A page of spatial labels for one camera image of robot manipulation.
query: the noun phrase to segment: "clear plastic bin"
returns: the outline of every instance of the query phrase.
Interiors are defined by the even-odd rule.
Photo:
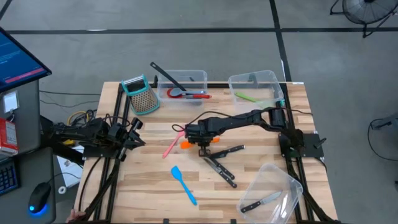
[[[285,224],[302,194],[303,187],[300,182],[274,164],[264,164],[236,209],[250,223]],[[246,212],[241,211],[265,198],[269,200],[267,203],[261,203]]]
[[[275,106],[275,102],[284,99],[275,73],[270,70],[233,75],[228,84],[235,108],[240,113]]]
[[[166,70],[166,72],[186,90],[205,90],[207,92],[207,73],[203,70]],[[203,100],[206,99],[169,98],[167,90],[176,88],[176,86],[161,74],[158,74],[157,77],[156,95],[161,101],[161,107],[168,109],[203,109]]]

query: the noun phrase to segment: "red box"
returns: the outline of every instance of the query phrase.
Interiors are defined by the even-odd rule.
[[[15,124],[2,118],[0,118],[0,154],[7,156],[18,154]]]

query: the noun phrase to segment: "black handle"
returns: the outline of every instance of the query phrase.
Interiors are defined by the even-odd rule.
[[[260,202],[260,201],[254,202],[253,204],[248,205],[248,206],[242,208],[242,209],[241,209],[241,212],[242,212],[242,213],[245,213],[245,212],[247,212],[247,211],[250,211],[250,210],[252,210],[252,209],[257,208],[259,205],[261,205],[261,202]]]
[[[181,84],[179,84],[177,81],[175,81],[175,79],[173,77],[171,77],[167,72],[165,72],[165,70],[163,70],[157,64],[155,64],[155,62],[151,62],[150,65],[152,68],[156,69],[160,74],[162,74],[164,77],[166,77],[172,83],[174,83],[174,85],[177,86],[179,89],[181,89],[182,91],[186,91],[186,89],[183,86],[181,86]]]
[[[219,174],[220,176],[222,176],[222,177],[224,178],[224,180],[227,181],[227,183],[230,184],[230,186],[232,186],[233,188],[236,188],[236,187],[237,187],[237,185],[231,180],[231,178],[229,178],[227,175],[225,175],[225,174],[223,173],[223,171],[220,171],[218,174]]]
[[[241,149],[244,149],[244,145],[232,147],[231,149],[228,149],[228,152],[236,152]]]
[[[235,179],[235,176],[230,171],[228,171],[228,169],[223,167],[223,165],[217,163],[217,167],[219,167],[226,175],[228,175],[231,178],[231,180]]]

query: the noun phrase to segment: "floor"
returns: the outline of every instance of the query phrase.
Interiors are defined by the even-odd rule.
[[[361,26],[329,15],[333,2],[0,0],[0,8],[6,6],[0,26],[53,70],[40,80],[41,90],[100,93],[105,81],[142,73],[151,80],[152,61],[166,69],[205,70],[216,81],[272,70],[279,81],[305,82],[318,132],[328,139],[323,148],[339,219],[395,223],[398,163],[378,158],[366,133],[371,120],[398,110],[398,28],[363,39]],[[383,27],[398,27],[398,16]],[[40,97],[61,105],[98,100]],[[65,122],[75,111],[96,107],[42,103],[40,111]],[[395,133],[390,127],[371,131],[375,150],[398,159]],[[73,202],[73,193],[57,201]]]

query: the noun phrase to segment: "wooden table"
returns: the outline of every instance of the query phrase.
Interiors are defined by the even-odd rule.
[[[97,117],[104,117],[106,113],[113,114],[118,85],[118,82],[104,83]],[[287,83],[287,89],[292,109],[310,112],[305,86],[302,83]],[[206,100],[204,111],[237,114],[229,89],[210,88],[208,92],[213,97]],[[121,102],[120,116],[123,113],[125,95]],[[231,219],[237,219],[238,223],[246,223],[236,211],[236,204],[259,168],[265,163],[271,163],[286,171],[285,161],[280,155],[278,133],[267,132],[258,126],[247,126],[225,132],[220,142],[211,146],[211,151],[214,153],[239,144],[246,145],[245,150],[230,153],[219,160],[236,177],[234,181],[238,188],[233,189],[198,157],[197,147],[181,150],[180,146],[176,145],[172,152],[162,159],[162,153],[176,136],[171,125],[175,123],[183,125],[201,112],[176,111],[161,106],[151,114],[138,116],[144,122],[139,133],[147,144],[128,151],[127,159],[121,164],[112,223],[161,223],[164,218],[169,218],[171,223],[230,223]],[[296,128],[305,133],[315,130],[311,115],[297,112],[293,114]],[[129,110],[129,120],[134,116]],[[78,208],[82,185],[95,160],[88,159],[85,162],[75,208]],[[83,197],[83,209],[98,192],[103,161],[104,159],[100,160],[88,181]],[[310,193],[326,214],[337,219],[325,168],[315,159],[303,159],[303,163]],[[176,165],[182,171],[186,185],[195,196],[197,206],[192,205],[180,183],[172,177],[170,170]],[[107,202],[108,195],[105,195],[101,218],[105,217]],[[300,206],[303,219],[306,219],[303,199],[300,201]],[[295,222],[294,213],[289,222]]]

